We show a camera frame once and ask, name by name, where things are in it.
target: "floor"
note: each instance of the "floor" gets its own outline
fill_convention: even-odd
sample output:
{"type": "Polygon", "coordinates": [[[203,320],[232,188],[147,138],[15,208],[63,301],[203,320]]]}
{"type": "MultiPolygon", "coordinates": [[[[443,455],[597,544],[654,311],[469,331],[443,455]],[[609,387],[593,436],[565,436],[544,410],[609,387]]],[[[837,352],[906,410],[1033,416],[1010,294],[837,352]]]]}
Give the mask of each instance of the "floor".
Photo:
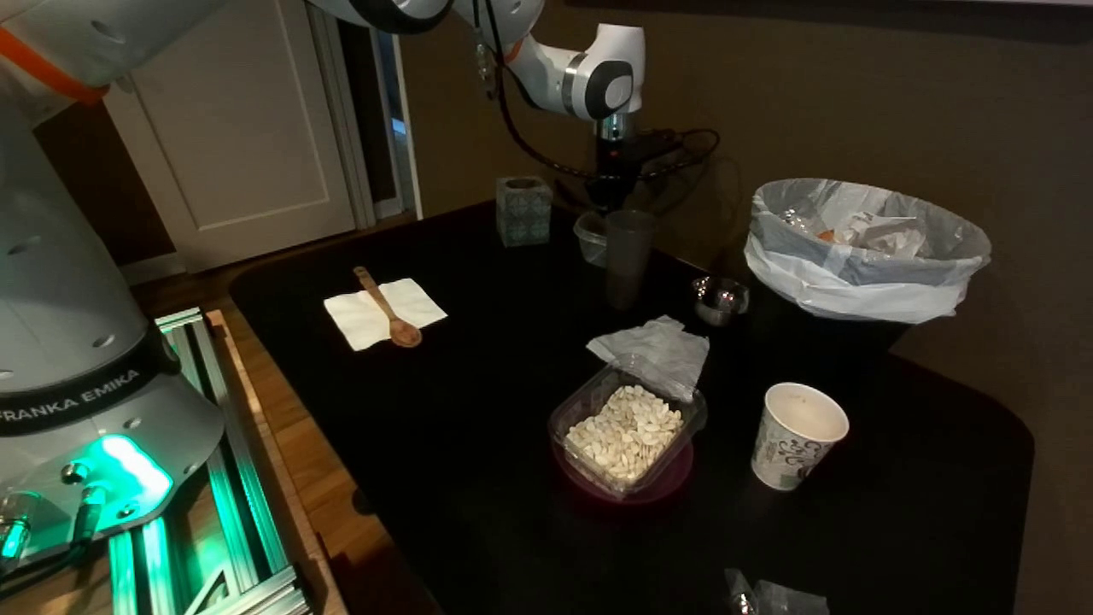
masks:
{"type": "Polygon", "coordinates": [[[351,508],[355,482],[341,468],[339,455],[293,397],[264,343],[252,335],[246,316],[229,298],[229,282],[261,263],[284,261],[293,252],[267,257],[258,263],[173,275],[138,286],[138,301],[147,315],[170,315],[185,307],[217,307],[224,315],[229,331],[246,362],[251,384],[264,404],[269,432],[279,443],[279,457],[293,477],[298,499],[308,508],[308,520],[333,559],[341,598],[351,615],[433,615],[425,584],[412,577],[409,562],[400,558],[395,544],[385,536],[375,517],[362,517],[351,508]]]}

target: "white paper cup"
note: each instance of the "white paper cup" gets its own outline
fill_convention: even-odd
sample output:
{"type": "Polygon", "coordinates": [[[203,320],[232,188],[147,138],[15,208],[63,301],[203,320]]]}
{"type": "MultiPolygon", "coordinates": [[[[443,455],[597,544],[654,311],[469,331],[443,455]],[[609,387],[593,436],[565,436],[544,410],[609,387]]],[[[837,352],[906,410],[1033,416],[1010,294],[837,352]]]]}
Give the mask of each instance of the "white paper cup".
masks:
{"type": "Polygon", "coordinates": [[[837,398],[803,384],[777,384],[763,404],[752,473],[763,486],[794,493],[851,434],[851,416],[837,398]]]}

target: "door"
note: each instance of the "door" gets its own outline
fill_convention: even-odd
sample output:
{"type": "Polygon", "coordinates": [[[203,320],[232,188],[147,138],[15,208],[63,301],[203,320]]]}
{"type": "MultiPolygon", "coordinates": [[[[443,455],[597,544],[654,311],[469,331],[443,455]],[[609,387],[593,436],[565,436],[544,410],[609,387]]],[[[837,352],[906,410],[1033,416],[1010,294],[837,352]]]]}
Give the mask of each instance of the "door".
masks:
{"type": "Polygon", "coordinates": [[[106,105],[187,270],[355,230],[303,0],[229,0],[106,105]]]}

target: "white food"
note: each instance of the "white food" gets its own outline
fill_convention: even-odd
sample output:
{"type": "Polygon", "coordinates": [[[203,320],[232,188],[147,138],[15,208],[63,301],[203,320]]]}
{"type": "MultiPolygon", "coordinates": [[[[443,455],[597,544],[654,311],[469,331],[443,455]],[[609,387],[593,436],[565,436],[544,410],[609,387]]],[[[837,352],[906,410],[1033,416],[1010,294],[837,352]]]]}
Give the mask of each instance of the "white food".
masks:
{"type": "Polygon", "coordinates": [[[614,496],[626,496],[683,432],[683,416],[643,387],[618,387],[609,404],[576,420],[565,450],[614,496]]]}

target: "black table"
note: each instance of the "black table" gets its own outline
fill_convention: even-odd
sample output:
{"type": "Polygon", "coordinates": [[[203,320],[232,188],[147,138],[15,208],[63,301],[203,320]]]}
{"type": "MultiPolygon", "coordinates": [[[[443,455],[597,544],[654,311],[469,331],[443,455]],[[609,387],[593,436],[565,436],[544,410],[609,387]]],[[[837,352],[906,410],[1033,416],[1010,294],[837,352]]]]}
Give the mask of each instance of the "black table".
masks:
{"type": "Polygon", "coordinates": [[[756,294],[749,316],[710,331],[710,416],[687,487],[634,514],[582,499],[546,420],[597,368],[585,343],[654,315],[702,324],[695,270],[666,257],[634,311],[610,315],[571,219],[552,219],[550,247],[503,250],[492,208],[469,208],[232,286],[443,613],[729,613],[724,567],[821,590],[835,613],[1010,613],[1033,436],[994,398],[887,354],[887,324],[756,294]],[[416,275],[451,316],[412,352],[350,352],[322,301],[355,286],[355,263],[416,275]],[[777,380],[829,391],[853,420],[794,496],[749,475],[777,380]]]}

